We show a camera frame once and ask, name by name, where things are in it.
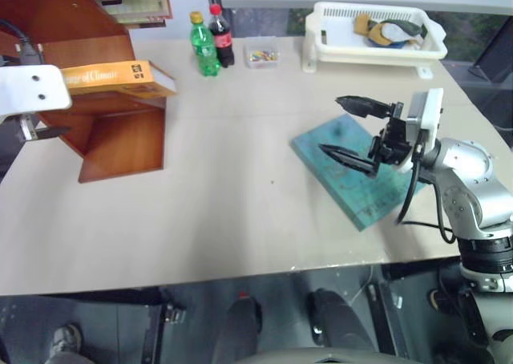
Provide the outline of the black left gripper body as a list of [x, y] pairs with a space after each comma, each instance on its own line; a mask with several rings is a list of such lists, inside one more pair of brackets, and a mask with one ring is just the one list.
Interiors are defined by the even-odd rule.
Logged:
[[25, 143], [41, 139], [36, 128], [38, 122], [36, 114], [10, 115], [2, 120], [1, 128], [10, 128], [14, 132], [14, 136], [20, 142]]

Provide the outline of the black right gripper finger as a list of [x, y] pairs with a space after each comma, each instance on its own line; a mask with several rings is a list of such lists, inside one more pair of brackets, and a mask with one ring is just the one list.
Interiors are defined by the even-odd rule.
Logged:
[[376, 176], [378, 165], [372, 160], [361, 158], [356, 152], [347, 148], [332, 144], [319, 144], [318, 147], [332, 160], [339, 164], [352, 168], [366, 176]]
[[367, 97], [345, 95], [337, 97], [335, 102], [348, 113], [362, 118], [372, 115], [384, 119], [391, 114], [391, 106], [389, 104]]

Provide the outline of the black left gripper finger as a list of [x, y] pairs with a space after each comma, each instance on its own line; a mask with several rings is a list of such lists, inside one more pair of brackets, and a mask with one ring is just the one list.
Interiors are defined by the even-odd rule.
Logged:
[[60, 126], [60, 127], [41, 127], [36, 129], [36, 136], [38, 140], [46, 140], [55, 137], [59, 137], [61, 135], [67, 134], [71, 130], [70, 127]]

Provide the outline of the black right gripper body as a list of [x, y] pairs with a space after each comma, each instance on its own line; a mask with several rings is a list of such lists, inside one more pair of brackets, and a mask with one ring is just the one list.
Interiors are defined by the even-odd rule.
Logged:
[[404, 103], [371, 104], [372, 116], [388, 119], [385, 127], [376, 135], [371, 143], [368, 157], [376, 164], [399, 165], [406, 159], [412, 146], [406, 140], [406, 122], [401, 119]]

